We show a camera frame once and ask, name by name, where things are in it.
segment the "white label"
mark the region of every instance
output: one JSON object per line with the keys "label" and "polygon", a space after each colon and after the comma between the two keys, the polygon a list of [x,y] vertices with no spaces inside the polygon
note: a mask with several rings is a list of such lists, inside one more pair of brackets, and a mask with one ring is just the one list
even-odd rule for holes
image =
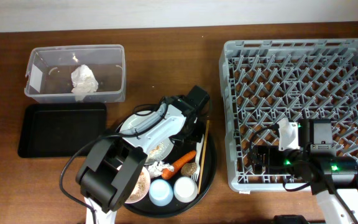
{"label": "white label", "polygon": [[41,92],[41,82],[42,82],[42,72],[41,70],[32,65],[31,76],[30,76],[30,86],[32,86],[38,92]]}
{"label": "white label", "polygon": [[240,194],[251,194],[250,190],[240,190],[239,191]]}

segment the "wooden table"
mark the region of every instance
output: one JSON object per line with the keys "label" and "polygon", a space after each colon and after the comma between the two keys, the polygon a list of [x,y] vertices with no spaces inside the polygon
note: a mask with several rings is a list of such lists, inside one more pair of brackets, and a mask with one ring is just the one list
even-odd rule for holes
{"label": "wooden table", "polygon": [[[83,44],[122,44],[125,48],[126,101],[108,104],[108,125],[127,116],[135,105],[156,103],[163,95],[185,94],[193,85],[205,88],[214,102],[210,131],[218,150],[218,170],[205,198],[182,215],[167,219],[145,218],[122,208],[117,223],[268,223],[280,214],[322,220],[310,192],[240,195],[229,188],[218,69],[227,40],[317,38],[358,38],[358,22],[0,34],[0,223],[85,220],[85,208],[66,198],[58,187],[67,158],[21,159],[17,155],[24,110],[35,103],[24,94],[31,50]],[[77,159],[65,178],[65,187],[76,197],[81,195],[74,176],[82,162]]]}

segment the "green light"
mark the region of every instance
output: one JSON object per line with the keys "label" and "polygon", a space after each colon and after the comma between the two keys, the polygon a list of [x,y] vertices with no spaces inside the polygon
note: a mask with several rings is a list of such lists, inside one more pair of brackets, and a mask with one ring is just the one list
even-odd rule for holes
{"label": "green light", "polygon": [[331,166],[331,170],[337,171],[337,170],[339,170],[339,168],[338,168],[338,166],[336,166],[336,165],[332,165],[332,166]]}

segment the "carrot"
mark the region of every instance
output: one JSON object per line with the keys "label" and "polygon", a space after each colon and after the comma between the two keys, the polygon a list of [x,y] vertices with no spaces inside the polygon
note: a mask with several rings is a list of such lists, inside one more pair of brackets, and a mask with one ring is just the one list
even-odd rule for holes
{"label": "carrot", "polygon": [[177,161],[175,161],[172,165],[173,165],[173,171],[170,171],[168,169],[164,169],[162,170],[162,178],[164,180],[169,180],[171,179],[171,177],[173,177],[179,170],[181,167],[183,167],[183,165],[185,165],[186,163],[188,163],[192,158],[194,158],[196,156],[196,151],[190,151],[188,152],[186,155],[182,156],[180,159],[178,159]]}

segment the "crumpled paper towel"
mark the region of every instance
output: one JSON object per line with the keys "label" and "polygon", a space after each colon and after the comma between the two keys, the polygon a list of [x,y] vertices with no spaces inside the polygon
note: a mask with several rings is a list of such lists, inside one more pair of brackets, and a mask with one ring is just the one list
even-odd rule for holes
{"label": "crumpled paper towel", "polygon": [[168,169],[169,171],[173,172],[175,168],[170,164],[164,164],[164,162],[162,161],[154,162],[152,165],[148,166],[147,168],[151,179],[161,176],[163,169]]}
{"label": "crumpled paper towel", "polygon": [[74,87],[71,91],[72,93],[93,93],[96,92],[99,87],[92,70],[86,65],[81,65],[74,70],[74,72],[71,73],[71,80]]}

